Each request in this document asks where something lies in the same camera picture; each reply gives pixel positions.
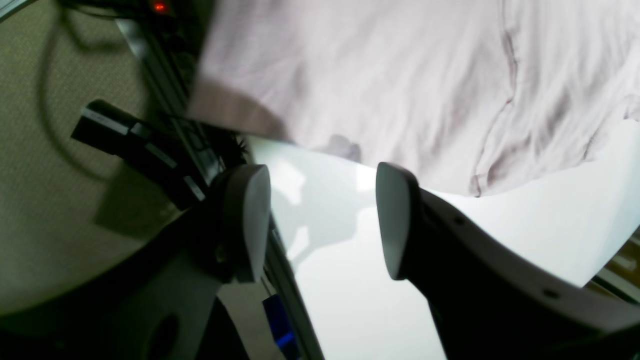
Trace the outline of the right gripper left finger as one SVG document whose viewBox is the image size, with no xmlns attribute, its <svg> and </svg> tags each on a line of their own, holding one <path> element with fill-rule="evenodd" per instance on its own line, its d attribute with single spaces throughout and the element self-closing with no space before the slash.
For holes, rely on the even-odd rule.
<svg viewBox="0 0 640 360">
<path fill-rule="evenodd" d="M 247 360 L 218 292 L 263 273 L 265 165 L 220 173 L 203 202 L 94 280 L 1 317 L 3 360 Z"/>
</svg>

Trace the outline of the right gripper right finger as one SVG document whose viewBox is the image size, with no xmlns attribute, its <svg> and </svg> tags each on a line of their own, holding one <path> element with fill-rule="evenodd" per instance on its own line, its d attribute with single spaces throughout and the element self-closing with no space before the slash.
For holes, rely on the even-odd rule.
<svg viewBox="0 0 640 360">
<path fill-rule="evenodd" d="M 425 296 L 448 360 L 637 360 L 639 307 L 576 287 L 506 248 L 410 171 L 380 162 L 389 276 Z"/>
</svg>

